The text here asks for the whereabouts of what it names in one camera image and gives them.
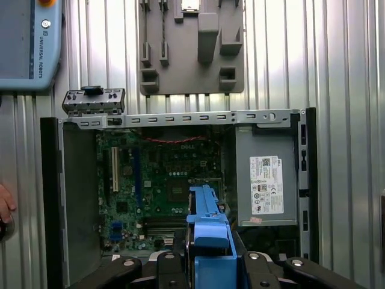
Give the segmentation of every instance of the barcode sticker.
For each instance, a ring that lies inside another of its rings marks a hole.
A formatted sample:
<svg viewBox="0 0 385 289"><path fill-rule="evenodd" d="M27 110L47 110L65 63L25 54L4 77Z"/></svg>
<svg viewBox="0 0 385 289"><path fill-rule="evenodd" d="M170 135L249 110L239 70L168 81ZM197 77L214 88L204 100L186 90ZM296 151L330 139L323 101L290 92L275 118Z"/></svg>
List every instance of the barcode sticker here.
<svg viewBox="0 0 385 289"><path fill-rule="evenodd" d="M278 156L250 158L253 215L283 214L282 160Z"/></svg>

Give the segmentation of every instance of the gray tool holder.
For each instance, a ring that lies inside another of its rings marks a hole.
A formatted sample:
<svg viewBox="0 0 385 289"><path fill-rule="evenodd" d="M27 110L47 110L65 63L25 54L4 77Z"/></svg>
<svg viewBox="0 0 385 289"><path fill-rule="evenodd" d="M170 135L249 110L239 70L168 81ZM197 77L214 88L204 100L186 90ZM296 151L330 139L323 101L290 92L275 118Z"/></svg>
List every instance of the gray tool holder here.
<svg viewBox="0 0 385 289"><path fill-rule="evenodd" d="M139 0L142 94L242 92L242 11L239 0Z"/></svg>

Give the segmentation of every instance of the blue connector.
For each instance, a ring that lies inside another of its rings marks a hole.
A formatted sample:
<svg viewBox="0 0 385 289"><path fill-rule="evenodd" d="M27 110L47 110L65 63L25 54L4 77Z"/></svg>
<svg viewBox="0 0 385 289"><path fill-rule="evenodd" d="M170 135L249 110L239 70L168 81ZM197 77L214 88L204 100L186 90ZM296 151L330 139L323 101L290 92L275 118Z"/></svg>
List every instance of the blue connector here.
<svg viewBox="0 0 385 289"><path fill-rule="evenodd" d="M112 230L112 233L109 235L109 239L111 241L122 241L123 223L120 221L112 222L111 230Z"/></svg>
<svg viewBox="0 0 385 289"><path fill-rule="evenodd" d="M187 222L194 225L194 246L227 249L227 255L195 257L195 288L236 288L236 251L229 221L218 209L218 198L208 185L190 187L190 192L196 199L196 214L187 216Z"/></svg>

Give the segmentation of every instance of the orange button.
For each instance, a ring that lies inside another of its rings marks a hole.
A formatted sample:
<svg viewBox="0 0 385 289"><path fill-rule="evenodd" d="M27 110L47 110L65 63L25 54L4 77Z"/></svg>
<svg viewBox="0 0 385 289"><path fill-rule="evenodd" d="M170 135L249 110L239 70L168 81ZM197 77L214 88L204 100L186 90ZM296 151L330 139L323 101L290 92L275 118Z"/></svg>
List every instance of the orange button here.
<svg viewBox="0 0 385 289"><path fill-rule="evenodd" d="M56 0L38 0L39 4L44 7L51 7L55 4Z"/></svg>

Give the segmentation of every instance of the screw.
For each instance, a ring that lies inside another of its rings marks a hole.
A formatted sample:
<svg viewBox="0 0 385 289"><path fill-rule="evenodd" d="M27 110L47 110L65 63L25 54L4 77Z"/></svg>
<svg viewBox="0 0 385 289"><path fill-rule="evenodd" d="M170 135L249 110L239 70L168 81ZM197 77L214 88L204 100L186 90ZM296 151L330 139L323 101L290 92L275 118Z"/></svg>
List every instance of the screw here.
<svg viewBox="0 0 385 289"><path fill-rule="evenodd" d="M42 21L42 27L44 29L48 29L49 27L51 27L51 22L49 20L47 20L47 19L43 20Z"/></svg>
<svg viewBox="0 0 385 289"><path fill-rule="evenodd" d="M134 262L132 262L131 260L126 260L126 262L124 262L124 266L132 266L132 265L134 265L135 263Z"/></svg>
<svg viewBox="0 0 385 289"><path fill-rule="evenodd" d="M250 253L248 256L249 256L251 259L253 259L253 260L257 260L257 259L259 258L259 255L258 255L258 254L255 254L255 253Z"/></svg>
<svg viewBox="0 0 385 289"><path fill-rule="evenodd" d="M302 261L300 261L300 260L292 260L291 264L293 264L294 266L297 266L297 267L301 267L303 265Z"/></svg>
<svg viewBox="0 0 385 289"><path fill-rule="evenodd" d="M177 285L177 282L174 281L174 280L171 280L171 281L168 283L168 286L169 286L169 287L176 287L176 285Z"/></svg>
<svg viewBox="0 0 385 289"><path fill-rule="evenodd" d="M270 287L270 283L267 281L262 281L261 283L259 283L259 285L261 285L263 288Z"/></svg>

